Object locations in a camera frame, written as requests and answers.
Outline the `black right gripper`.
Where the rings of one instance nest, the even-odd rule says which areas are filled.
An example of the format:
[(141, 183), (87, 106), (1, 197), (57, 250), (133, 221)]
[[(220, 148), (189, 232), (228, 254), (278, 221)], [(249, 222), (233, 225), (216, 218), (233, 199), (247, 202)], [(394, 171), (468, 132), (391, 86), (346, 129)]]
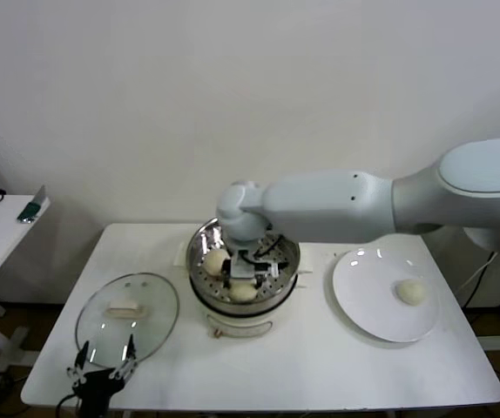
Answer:
[(223, 262), (222, 274), (229, 280), (222, 280), (225, 289), (231, 288), (230, 280), (255, 280), (255, 289), (260, 291), (270, 272), (268, 262), (246, 261), (244, 259), (229, 259)]

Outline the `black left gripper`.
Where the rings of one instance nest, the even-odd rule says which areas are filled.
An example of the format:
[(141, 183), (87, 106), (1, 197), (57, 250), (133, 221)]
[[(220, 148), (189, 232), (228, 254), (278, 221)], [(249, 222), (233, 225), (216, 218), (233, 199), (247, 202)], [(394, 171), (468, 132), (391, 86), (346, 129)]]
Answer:
[(122, 363), (114, 371), (108, 368), (84, 375), (88, 351), (89, 341), (86, 341), (77, 353), (73, 365), (67, 368), (72, 392), (79, 399), (78, 417), (106, 417), (111, 398), (125, 387), (125, 379), (130, 379), (138, 366), (133, 335), (129, 336), (123, 350)]

